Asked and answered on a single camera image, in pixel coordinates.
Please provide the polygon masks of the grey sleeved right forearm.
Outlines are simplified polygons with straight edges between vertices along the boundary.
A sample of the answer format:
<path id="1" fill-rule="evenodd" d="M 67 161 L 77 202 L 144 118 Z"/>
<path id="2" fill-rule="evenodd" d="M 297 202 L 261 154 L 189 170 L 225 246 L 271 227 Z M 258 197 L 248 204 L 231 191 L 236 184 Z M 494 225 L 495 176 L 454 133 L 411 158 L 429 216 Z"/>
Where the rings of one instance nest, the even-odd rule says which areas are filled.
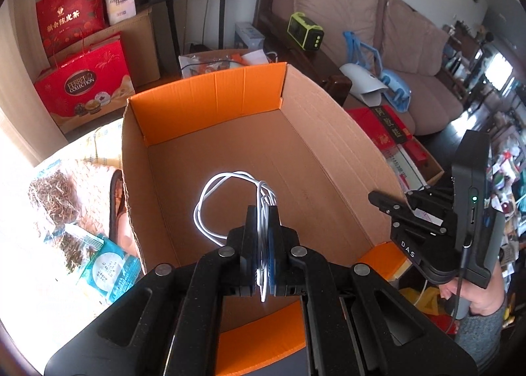
<path id="1" fill-rule="evenodd" d="M 464 318 L 455 336 L 456 345 L 472 357 L 479 371 L 483 371 L 497 357 L 500 349 L 500 339 L 506 299 L 492 313 L 476 309 Z"/>

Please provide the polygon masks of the person's right hand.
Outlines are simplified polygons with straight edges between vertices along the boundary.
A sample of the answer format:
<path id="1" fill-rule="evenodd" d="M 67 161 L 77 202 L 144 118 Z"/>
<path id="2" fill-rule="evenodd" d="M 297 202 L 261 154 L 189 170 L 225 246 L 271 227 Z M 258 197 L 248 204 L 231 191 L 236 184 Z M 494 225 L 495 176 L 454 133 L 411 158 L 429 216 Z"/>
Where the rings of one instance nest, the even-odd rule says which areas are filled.
<path id="1" fill-rule="evenodd" d="M 462 283 L 460 292 L 457 292 L 455 278 L 439 286 L 441 298 L 450 299 L 453 295 L 465 298 L 471 302 L 470 312 L 475 316 L 488 317 L 496 313 L 505 302 L 505 288 L 502 271 L 497 261 L 492 271 L 490 283 L 486 289 L 470 283 Z"/>

